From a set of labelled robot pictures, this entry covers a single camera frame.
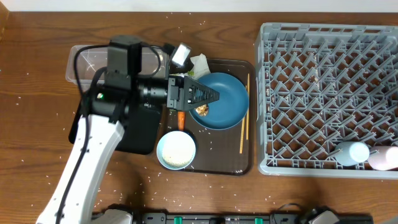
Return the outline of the dark blue plate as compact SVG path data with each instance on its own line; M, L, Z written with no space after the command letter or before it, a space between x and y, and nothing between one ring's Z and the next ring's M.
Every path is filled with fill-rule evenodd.
M198 79L201 84L220 93L218 101L208 104L209 113L199 116L190 110L191 117L208 129L225 130L239 124L249 108L249 96L243 83L227 73L211 73Z

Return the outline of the small blue cup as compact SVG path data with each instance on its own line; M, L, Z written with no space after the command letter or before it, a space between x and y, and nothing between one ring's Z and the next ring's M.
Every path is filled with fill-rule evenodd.
M346 141L336 146L335 160L342 166L354 166L369 158L370 151L363 142Z

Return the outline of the pink cup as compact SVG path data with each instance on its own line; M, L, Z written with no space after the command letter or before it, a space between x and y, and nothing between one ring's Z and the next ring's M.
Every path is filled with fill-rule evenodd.
M375 146L375 153L368 158L369 165L375 170L392 170L397 168L397 146Z

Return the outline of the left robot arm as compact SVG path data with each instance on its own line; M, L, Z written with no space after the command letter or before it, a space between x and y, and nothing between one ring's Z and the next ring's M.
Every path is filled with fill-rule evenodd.
M93 206L109 160L126 128L146 111L163 106L189 111L215 102L219 93L190 77L142 72L147 44L133 35L116 35L107 44L107 64L80 91L75 142L59 183L38 223L132 223L127 210L109 209L93 218Z

